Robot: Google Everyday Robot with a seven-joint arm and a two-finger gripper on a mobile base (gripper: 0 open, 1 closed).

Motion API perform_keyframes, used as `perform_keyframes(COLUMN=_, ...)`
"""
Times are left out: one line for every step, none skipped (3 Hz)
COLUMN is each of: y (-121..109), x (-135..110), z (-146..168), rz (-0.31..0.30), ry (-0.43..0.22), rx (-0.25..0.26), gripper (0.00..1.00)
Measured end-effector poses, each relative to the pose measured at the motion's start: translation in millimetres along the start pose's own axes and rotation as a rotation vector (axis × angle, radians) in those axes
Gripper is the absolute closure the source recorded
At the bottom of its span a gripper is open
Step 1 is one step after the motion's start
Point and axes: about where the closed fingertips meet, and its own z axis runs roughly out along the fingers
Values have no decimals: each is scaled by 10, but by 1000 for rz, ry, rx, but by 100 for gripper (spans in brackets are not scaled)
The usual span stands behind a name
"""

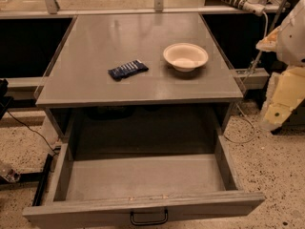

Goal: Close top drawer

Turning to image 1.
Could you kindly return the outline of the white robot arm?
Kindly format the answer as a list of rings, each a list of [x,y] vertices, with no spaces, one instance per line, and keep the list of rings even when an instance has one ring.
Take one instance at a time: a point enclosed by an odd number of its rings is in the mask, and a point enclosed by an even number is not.
[[[256,44],[263,52],[275,52],[287,65],[278,76],[274,92],[266,99],[263,129],[280,128],[305,99],[305,0],[299,0],[282,23]]]

